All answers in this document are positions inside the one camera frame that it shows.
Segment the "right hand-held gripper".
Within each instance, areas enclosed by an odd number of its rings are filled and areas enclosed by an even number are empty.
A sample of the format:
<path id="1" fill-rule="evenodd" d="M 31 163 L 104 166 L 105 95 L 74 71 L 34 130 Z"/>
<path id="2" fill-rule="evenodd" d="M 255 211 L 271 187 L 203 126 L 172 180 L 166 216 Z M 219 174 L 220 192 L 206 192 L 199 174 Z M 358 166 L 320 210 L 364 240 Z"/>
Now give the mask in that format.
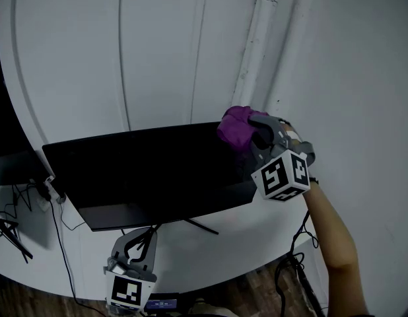
<path id="1" fill-rule="evenodd" d="M 291 124 L 284 119 L 254 114 L 248 123 L 256 128 L 250 141 L 256 161 L 252 180 L 262 198 L 288 201 L 307 192 L 310 189 L 308 167 L 316 159 L 313 145 L 304 140 L 293 141 L 285 131 Z"/>

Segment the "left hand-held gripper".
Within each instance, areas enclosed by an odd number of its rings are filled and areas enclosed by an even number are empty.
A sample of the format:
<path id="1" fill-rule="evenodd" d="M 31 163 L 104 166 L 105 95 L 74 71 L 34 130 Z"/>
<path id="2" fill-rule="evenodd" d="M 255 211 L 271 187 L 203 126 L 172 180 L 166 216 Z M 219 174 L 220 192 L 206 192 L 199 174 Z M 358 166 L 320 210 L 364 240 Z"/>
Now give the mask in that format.
<path id="1" fill-rule="evenodd" d="M 136 229 L 116 240 L 104 267 L 110 316 L 132 316 L 144 309 L 157 281 L 153 269 L 161 226 Z"/>

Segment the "person's right hand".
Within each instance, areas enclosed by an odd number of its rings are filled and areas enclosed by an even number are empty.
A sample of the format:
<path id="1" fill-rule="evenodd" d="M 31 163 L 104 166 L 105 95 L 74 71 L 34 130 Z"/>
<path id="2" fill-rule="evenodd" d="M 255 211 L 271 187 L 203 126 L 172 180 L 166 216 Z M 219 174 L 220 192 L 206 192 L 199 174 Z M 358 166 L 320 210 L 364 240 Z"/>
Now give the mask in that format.
<path id="1" fill-rule="evenodd" d="M 299 143 L 302 142 L 301 137 L 299 136 L 299 134 L 297 134 L 297 132 L 295 132 L 294 128 L 291 126 L 286 126 L 285 127 L 285 131 L 287 133 L 287 135 L 293 140 L 293 141 L 298 141 Z"/>

